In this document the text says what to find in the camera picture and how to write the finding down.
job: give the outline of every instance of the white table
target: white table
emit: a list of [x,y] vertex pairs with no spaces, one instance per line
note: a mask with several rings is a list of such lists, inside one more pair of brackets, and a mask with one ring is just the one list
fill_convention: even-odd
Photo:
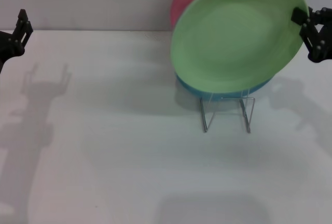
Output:
[[252,134],[237,108],[204,134],[170,39],[37,31],[5,64],[0,223],[331,223],[332,61],[303,47],[253,95]]

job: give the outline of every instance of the green plate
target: green plate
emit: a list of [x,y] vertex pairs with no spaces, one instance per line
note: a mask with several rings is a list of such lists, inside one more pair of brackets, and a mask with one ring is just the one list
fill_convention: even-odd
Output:
[[303,41],[293,9],[309,14],[305,0],[194,0],[172,37],[178,76],[205,92],[254,87],[279,72]]

